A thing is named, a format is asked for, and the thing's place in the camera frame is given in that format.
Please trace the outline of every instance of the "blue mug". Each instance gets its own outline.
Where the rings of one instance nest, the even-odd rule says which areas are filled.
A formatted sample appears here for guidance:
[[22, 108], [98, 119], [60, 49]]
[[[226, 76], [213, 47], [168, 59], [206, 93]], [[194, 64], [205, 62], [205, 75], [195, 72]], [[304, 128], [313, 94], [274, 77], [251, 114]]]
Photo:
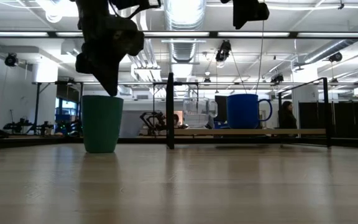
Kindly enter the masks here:
[[[266, 101], [270, 105], [267, 119], [259, 119], [259, 103]], [[255, 129], [261, 121], [272, 117], [273, 107], [270, 100], [258, 100], [255, 94], [236, 94], [227, 97], [227, 123], [231, 129]]]

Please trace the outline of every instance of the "ceiling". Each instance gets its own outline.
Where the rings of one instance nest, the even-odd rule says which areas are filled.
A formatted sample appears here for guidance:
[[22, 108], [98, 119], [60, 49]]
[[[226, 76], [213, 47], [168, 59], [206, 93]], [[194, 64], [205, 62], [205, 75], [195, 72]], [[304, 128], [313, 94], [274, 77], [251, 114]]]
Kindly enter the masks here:
[[[68, 2], [65, 14], [59, 22], [51, 23], [45, 17], [45, 10], [40, 8], [39, 1], [48, 0], [0, 0], [0, 30], [77, 30], [78, 18], [75, 17], [76, 6]], [[311, 7], [339, 6], [340, 0], [266, 0], [270, 7], [270, 17], [263, 22], [248, 22], [241, 30], [258, 31], [264, 26], [265, 31], [354, 31], [358, 26], [358, 1], [343, 0], [345, 8], [324, 10], [310, 10]], [[163, 9], [149, 10], [146, 14], [149, 30], [165, 30]], [[235, 30], [232, 26], [232, 6], [221, 4], [219, 0], [207, 0], [206, 15], [203, 30]], [[261, 54], [260, 39], [231, 39], [233, 54], [226, 60], [223, 68], [217, 68], [214, 60], [216, 49], [222, 39], [206, 39], [196, 48], [196, 65], [194, 65], [192, 80], [202, 81], [206, 77], [205, 72], [210, 72], [213, 82], [216, 77], [219, 82], [234, 82], [239, 74], [248, 82], [256, 82], [259, 77], [269, 79], [273, 73], [269, 73], [278, 64], [286, 59], [295, 59], [297, 55], [306, 55], [329, 43], [331, 40], [291, 40], [291, 39], [265, 39]], [[23, 46], [37, 47], [38, 52], [26, 52], [18, 50], [21, 60], [29, 63], [37, 63], [37, 59], [43, 55], [49, 55], [57, 61], [61, 67], [60, 76], [74, 77], [78, 81], [91, 82], [92, 76], [75, 72], [75, 58], [67, 55], [62, 50], [63, 45], [80, 49], [81, 41], [73, 39], [0, 39], [0, 54], [7, 53], [5, 47]], [[161, 68], [162, 78], [167, 77], [170, 71], [171, 56], [168, 44], [161, 39], [152, 39], [155, 58]], [[358, 69], [358, 42], [341, 51], [343, 60], [334, 63], [331, 69], [329, 62], [317, 62], [319, 77], [337, 76]], [[135, 81], [131, 76], [132, 62], [126, 57], [120, 64], [120, 81]], [[286, 82], [291, 81], [291, 69], [280, 71], [284, 74]], [[351, 75], [341, 82], [358, 81], [358, 73]]]

